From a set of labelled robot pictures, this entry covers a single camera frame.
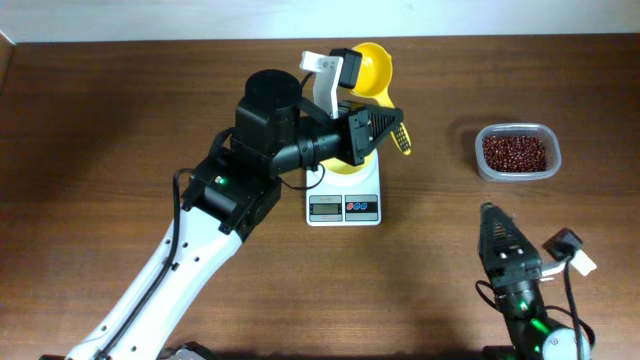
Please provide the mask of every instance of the white wall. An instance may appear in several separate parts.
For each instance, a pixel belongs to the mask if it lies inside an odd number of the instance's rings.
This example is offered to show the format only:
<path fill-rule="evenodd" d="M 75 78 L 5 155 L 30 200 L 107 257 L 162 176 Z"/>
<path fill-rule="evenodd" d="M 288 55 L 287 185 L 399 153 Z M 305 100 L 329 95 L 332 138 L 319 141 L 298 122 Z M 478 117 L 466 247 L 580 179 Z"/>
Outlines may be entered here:
<path fill-rule="evenodd" d="M 640 32 L 640 0 L 0 0 L 14 42 Z"/>

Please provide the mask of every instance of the brown tabletop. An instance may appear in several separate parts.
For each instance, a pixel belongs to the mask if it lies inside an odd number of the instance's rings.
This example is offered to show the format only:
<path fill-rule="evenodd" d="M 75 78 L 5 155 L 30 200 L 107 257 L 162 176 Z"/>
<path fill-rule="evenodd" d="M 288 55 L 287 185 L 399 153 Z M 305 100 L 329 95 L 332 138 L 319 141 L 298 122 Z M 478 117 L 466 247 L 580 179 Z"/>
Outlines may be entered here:
<path fill-rule="evenodd" d="M 2 358 L 66 354 L 106 316 L 171 221 L 171 174 L 233 125 L 247 77 L 278 68 L 302 78 L 301 51 L 360 41 L 18 45 L 0 95 Z M 413 140 L 411 156 L 390 140 L 380 148 L 382 224 L 309 227 L 304 193 L 284 190 L 168 345 L 434 355 L 508 344 L 473 287 L 486 278 L 479 207 L 492 201 L 536 246 L 562 227 L 584 240 L 599 268 L 574 272 L 573 287 L 598 335 L 594 358 L 635 358 L 640 37 L 376 41 L 393 55 L 390 94 Z M 475 136 L 505 122 L 555 132 L 563 162 L 553 178 L 478 176 Z M 542 291 L 567 307 L 561 281 Z"/>

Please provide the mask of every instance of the green indicator light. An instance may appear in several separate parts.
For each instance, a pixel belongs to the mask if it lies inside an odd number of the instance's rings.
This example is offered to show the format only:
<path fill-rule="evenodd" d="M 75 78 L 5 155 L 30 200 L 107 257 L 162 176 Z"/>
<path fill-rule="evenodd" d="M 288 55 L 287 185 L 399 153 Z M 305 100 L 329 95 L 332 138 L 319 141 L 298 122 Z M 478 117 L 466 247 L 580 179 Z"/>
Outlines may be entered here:
<path fill-rule="evenodd" d="M 542 321 L 536 318 L 531 319 L 531 325 L 533 325 L 534 328 L 538 329 L 545 335 L 551 334 L 551 329 L 549 329 L 547 325 L 543 324 Z"/>

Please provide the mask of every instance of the digital scale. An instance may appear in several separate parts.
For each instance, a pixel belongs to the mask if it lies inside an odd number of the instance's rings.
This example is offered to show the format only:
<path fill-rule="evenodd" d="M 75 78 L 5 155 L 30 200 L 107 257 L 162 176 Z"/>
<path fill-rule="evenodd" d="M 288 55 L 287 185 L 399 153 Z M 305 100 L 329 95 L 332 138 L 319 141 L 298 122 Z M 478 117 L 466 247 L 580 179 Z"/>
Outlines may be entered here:
<path fill-rule="evenodd" d="M 311 226 L 371 226 L 382 219 L 378 152 L 364 165 L 351 167 L 339 160 L 323 163 L 322 182 L 307 190 L 307 223 Z M 349 174 L 340 172 L 354 171 Z M 322 169 L 307 171 L 307 186 L 320 181 Z"/>

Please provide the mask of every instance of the yellow spoon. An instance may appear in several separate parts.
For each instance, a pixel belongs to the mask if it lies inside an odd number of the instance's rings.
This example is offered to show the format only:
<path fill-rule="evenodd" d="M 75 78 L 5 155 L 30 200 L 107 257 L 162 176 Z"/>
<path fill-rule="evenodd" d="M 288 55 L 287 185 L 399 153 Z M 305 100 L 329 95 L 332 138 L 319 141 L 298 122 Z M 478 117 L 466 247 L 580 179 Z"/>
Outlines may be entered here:
<path fill-rule="evenodd" d="M 362 54 L 362 64 L 358 73 L 356 87 L 351 90 L 355 96 L 374 99 L 378 105 L 393 108 L 389 97 L 389 83 L 393 75 L 391 55 L 376 43 L 362 43 L 353 50 Z M 411 154 L 411 140 L 404 123 L 391 133 L 398 149 L 405 155 Z"/>

